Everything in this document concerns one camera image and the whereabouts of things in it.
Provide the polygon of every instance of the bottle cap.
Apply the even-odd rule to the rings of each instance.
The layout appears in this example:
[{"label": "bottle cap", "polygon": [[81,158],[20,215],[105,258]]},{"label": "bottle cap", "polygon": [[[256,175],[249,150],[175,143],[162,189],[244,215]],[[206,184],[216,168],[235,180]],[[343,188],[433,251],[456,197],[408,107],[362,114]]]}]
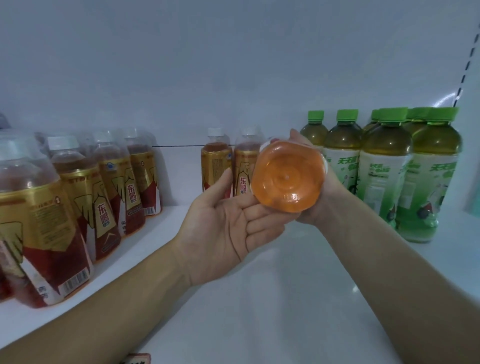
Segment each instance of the bottle cap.
[{"label": "bottle cap", "polygon": [[123,129],[124,138],[138,138],[138,132],[136,128],[125,128]]},{"label": "bottle cap", "polygon": [[308,112],[308,124],[321,124],[324,114],[323,110],[310,110]]},{"label": "bottle cap", "polygon": [[223,128],[208,128],[208,136],[224,136]]},{"label": "bottle cap", "polygon": [[78,148],[78,141],[73,135],[49,136],[47,138],[50,150],[65,150]]},{"label": "bottle cap", "polygon": [[370,117],[372,121],[377,121],[378,120],[378,109],[372,110],[372,116]]},{"label": "bottle cap", "polygon": [[93,138],[97,143],[109,143],[113,142],[113,137],[109,132],[95,132],[93,133]]},{"label": "bottle cap", "polygon": [[456,113],[458,113],[458,108],[431,108],[427,121],[453,121]]},{"label": "bottle cap", "polygon": [[28,157],[29,153],[21,140],[0,141],[0,160],[21,159]]},{"label": "bottle cap", "polygon": [[259,128],[257,126],[245,126],[241,129],[241,134],[244,136],[257,135]]},{"label": "bottle cap", "polygon": [[336,112],[337,121],[357,121],[358,109],[342,109]]},{"label": "bottle cap", "polygon": [[425,120],[431,108],[413,108],[408,109],[408,120]]},{"label": "bottle cap", "polygon": [[402,122],[407,117],[408,108],[385,108],[378,109],[378,121]]}]

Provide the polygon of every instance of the barcode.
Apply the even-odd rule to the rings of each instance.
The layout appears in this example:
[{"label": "barcode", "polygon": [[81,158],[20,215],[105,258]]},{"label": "barcode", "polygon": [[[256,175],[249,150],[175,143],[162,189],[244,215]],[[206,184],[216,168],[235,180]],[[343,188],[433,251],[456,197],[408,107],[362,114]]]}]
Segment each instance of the barcode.
[{"label": "barcode", "polygon": [[144,207],[145,215],[155,215],[155,207]]},{"label": "barcode", "polygon": [[363,201],[377,214],[380,213],[384,192],[384,188],[374,186],[368,186],[365,191],[365,197],[363,198]]},{"label": "barcode", "polygon": [[405,182],[403,184],[402,193],[398,200],[398,205],[404,208],[410,208],[412,204],[413,193],[415,192],[415,187],[417,185],[412,182]]},{"label": "barcode", "polygon": [[82,269],[79,273],[75,274],[72,278],[68,281],[64,282],[63,284],[59,285],[59,292],[60,294],[65,297],[88,281],[89,274],[88,268]]}]

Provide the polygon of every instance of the orange liquid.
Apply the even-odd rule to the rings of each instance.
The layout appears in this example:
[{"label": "orange liquid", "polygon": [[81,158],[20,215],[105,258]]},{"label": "orange liquid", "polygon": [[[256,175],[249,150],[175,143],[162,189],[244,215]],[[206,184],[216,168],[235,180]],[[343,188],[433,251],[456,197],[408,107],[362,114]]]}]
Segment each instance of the orange liquid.
[{"label": "orange liquid", "polygon": [[251,188],[263,205],[301,212],[315,204],[324,179],[324,162],[318,150],[276,141],[258,156]]}]

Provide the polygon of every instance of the green tea bottle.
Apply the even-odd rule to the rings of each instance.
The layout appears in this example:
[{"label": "green tea bottle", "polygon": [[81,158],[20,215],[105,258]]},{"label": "green tea bottle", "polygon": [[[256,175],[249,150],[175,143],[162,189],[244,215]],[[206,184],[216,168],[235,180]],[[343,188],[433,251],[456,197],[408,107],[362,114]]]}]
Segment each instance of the green tea bottle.
[{"label": "green tea bottle", "polygon": [[411,242],[430,241],[437,214],[455,172],[462,137],[451,126],[458,108],[432,108],[427,125],[413,135],[413,159],[398,202],[397,228]]},{"label": "green tea bottle", "polygon": [[344,109],[336,113],[337,125],[325,137],[323,154],[342,184],[353,194],[357,188],[357,174],[362,129],[355,127],[358,109]]},{"label": "green tea bottle", "polygon": [[300,134],[310,140],[314,146],[319,147],[319,149],[323,147],[325,136],[328,133],[328,129],[322,124],[323,120],[323,110],[311,110],[308,112],[308,124],[300,130]]},{"label": "green tea bottle", "polygon": [[379,109],[379,126],[363,136],[360,151],[357,196],[392,226],[412,158],[412,137],[402,127],[407,110]]},{"label": "green tea bottle", "polygon": [[365,134],[370,129],[379,126],[378,123],[378,109],[372,110],[372,116],[370,117],[370,122],[363,127],[363,133]]},{"label": "green tea bottle", "polygon": [[411,135],[427,125],[427,115],[432,108],[408,109],[407,121],[403,124],[405,130]]}]

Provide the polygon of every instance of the person's right hand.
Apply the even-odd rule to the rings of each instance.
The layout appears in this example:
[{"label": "person's right hand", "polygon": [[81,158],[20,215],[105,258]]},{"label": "person's right hand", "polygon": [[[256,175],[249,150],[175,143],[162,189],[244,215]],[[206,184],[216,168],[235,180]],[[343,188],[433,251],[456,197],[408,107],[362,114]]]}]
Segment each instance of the person's right hand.
[{"label": "person's right hand", "polygon": [[[297,143],[312,146],[313,144],[295,129],[290,130],[290,140]],[[322,217],[330,213],[328,207],[332,203],[332,198],[344,193],[347,189],[340,183],[335,173],[331,168],[328,168],[328,173],[325,176],[325,181],[322,186],[322,191],[318,197],[315,205],[303,211],[297,221],[304,224],[318,226]]]}]

